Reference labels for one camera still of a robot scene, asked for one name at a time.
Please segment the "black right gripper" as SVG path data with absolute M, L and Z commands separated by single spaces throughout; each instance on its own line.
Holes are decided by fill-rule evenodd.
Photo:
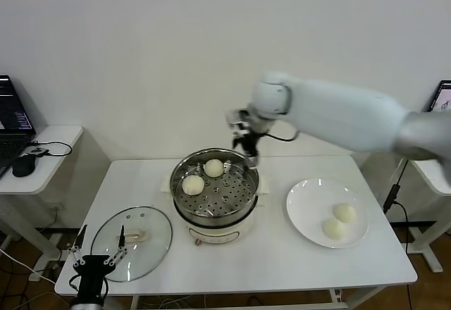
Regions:
M 259 165 L 259 152 L 257 145 L 263 135 L 250 129 L 243 129 L 233 133 L 232 148 L 236 148 L 239 144 L 243 151 L 246 152 L 247 163 L 249 168 L 257 168 Z

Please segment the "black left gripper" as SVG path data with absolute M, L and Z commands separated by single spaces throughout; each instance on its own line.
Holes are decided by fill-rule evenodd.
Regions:
M 68 249 L 68 253 L 74 260 L 73 270 L 76 274 L 72 282 L 79 279 L 78 286 L 72 284 L 77 291 L 76 299 L 106 299 L 109 293 L 107 275 L 115 270 L 115 266 L 128 253 L 125 247 L 125 228 L 121 226 L 118 238 L 118 248 L 113 256 L 108 255 L 84 255 L 81 254 L 87 225 L 84 225 L 77 234 L 75 241 Z

